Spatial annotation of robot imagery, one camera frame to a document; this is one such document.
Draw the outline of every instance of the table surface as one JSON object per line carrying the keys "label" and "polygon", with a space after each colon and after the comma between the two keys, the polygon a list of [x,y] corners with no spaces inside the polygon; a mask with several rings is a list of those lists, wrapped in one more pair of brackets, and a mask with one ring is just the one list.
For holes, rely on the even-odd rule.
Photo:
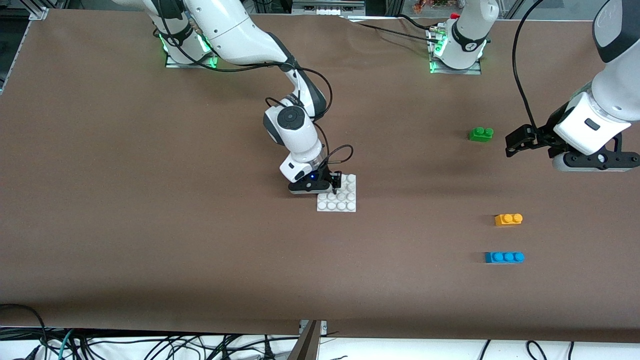
{"label": "table surface", "polygon": [[[640,172],[504,156],[527,121],[516,22],[495,24],[481,76],[430,74],[424,43],[338,17],[255,22],[331,81],[320,124],[355,147],[335,170],[357,174],[357,212],[288,193],[261,124],[263,98],[290,91],[279,70],[166,69],[144,13],[52,10],[0,97],[1,302],[65,327],[292,333],[322,318],[341,336],[640,341]],[[539,123],[603,68],[590,22],[526,25],[518,59]],[[466,140],[476,126],[495,139]],[[522,225],[494,226],[515,212]]]}

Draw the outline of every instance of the yellow lego brick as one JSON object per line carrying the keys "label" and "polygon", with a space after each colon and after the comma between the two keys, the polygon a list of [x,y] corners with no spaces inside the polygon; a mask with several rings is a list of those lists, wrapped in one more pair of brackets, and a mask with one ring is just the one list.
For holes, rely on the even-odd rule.
{"label": "yellow lego brick", "polygon": [[518,225],[522,224],[521,214],[500,214],[495,217],[496,226]]}

